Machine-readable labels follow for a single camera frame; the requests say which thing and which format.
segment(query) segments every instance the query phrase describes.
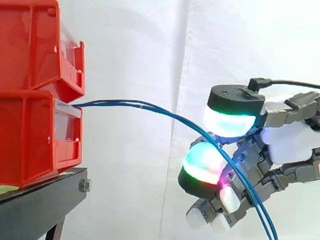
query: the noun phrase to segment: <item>black cable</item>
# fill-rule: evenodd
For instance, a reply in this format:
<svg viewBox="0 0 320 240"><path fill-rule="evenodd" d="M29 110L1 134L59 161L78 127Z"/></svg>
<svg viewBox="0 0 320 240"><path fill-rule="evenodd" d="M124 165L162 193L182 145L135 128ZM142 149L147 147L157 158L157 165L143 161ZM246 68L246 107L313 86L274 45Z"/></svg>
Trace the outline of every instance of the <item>black cable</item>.
<svg viewBox="0 0 320 240"><path fill-rule="evenodd" d="M290 81L290 80L271 80L268 78L251 78L248 89L254 92L259 92L260 89L265 89L272 85L283 84L283 85L291 85L291 86L300 86L306 88L320 89L320 85L301 82L301 81Z"/></svg>
<svg viewBox="0 0 320 240"><path fill-rule="evenodd" d="M307 83L307 82L301 82L301 81L272 80L271 85L274 85L274 84L285 84L285 85L293 85L293 86L300 86L300 87L306 87L306 88L320 89L320 85L313 84L313 83Z"/></svg>

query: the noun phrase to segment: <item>metal bolt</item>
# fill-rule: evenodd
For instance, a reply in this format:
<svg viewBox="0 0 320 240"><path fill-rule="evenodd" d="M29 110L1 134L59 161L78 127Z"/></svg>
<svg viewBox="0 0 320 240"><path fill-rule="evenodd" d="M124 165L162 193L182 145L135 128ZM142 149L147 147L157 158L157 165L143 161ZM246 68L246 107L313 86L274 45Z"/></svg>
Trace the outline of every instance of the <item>metal bolt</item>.
<svg viewBox="0 0 320 240"><path fill-rule="evenodd" d="M91 190L91 179L81 179L79 182L79 191L82 193L88 193Z"/></svg>

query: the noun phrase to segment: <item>cable connector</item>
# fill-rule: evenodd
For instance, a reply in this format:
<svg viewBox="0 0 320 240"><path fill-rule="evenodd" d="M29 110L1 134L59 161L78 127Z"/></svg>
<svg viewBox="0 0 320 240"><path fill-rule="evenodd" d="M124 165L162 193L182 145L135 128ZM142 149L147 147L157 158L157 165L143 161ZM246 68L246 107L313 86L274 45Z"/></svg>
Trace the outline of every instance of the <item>cable connector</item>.
<svg viewBox="0 0 320 240"><path fill-rule="evenodd" d="M271 79L268 78L262 78L262 77L257 77L257 78L251 78L248 89L254 92L259 92L260 89L267 88L273 84Z"/></svg>

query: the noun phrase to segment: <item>white backdrop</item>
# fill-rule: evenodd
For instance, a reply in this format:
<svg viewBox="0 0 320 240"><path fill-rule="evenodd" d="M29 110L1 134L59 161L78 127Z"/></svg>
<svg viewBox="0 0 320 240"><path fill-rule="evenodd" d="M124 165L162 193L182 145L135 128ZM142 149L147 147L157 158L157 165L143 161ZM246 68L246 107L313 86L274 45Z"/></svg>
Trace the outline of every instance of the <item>white backdrop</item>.
<svg viewBox="0 0 320 240"><path fill-rule="evenodd" d="M86 94L78 102L149 101L202 125L210 88L251 77L320 84L316 0L60 0L86 46ZM276 96L305 89L264 91ZM197 135L138 109L84 110L83 166L92 190L65 222L64 240L263 240L254 210L226 235L191 230L196 198L177 176ZM265 204L281 240L319 239L320 184L297 184Z"/></svg>

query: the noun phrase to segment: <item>black sensor cap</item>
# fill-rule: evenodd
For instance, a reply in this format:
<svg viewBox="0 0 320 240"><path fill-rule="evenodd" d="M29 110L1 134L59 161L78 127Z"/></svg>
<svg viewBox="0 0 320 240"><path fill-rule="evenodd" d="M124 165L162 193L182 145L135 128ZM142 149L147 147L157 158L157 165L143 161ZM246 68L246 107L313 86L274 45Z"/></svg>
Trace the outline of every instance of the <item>black sensor cap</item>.
<svg viewBox="0 0 320 240"><path fill-rule="evenodd" d="M183 167L178 176L178 182L187 194L200 199L213 199L218 188L218 185L212 185L192 177Z"/></svg>
<svg viewBox="0 0 320 240"><path fill-rule="evenodd" d="M259 116L265 100L245 85L216 85L211 88L207 105L222 114Z"/></svg>

